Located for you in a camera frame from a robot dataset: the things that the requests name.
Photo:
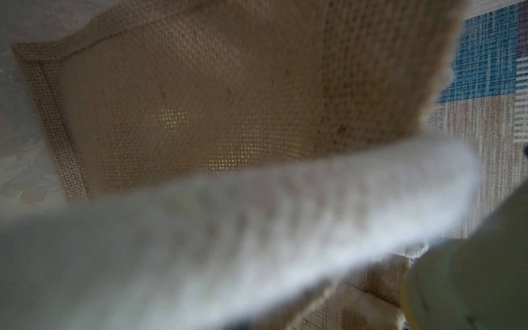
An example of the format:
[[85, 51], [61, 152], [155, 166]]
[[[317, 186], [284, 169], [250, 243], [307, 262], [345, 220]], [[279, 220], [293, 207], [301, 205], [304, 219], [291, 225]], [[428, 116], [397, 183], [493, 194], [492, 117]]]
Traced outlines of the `light green flashlight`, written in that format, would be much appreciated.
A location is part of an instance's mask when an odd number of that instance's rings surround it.
[[471, 237], [415, 261], [400, 303], [411, 329], [526, 329], [527, 184]]

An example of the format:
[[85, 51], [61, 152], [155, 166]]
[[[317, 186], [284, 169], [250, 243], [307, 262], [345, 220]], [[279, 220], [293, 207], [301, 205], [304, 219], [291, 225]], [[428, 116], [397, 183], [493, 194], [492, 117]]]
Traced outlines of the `burlap tote bag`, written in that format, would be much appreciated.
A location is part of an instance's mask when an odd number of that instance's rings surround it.
[[18, 43], [70, 206], [1, 227], [2, 329], [400, 329], [479, 161], [423, 125], [465, 1], [124, 1]]

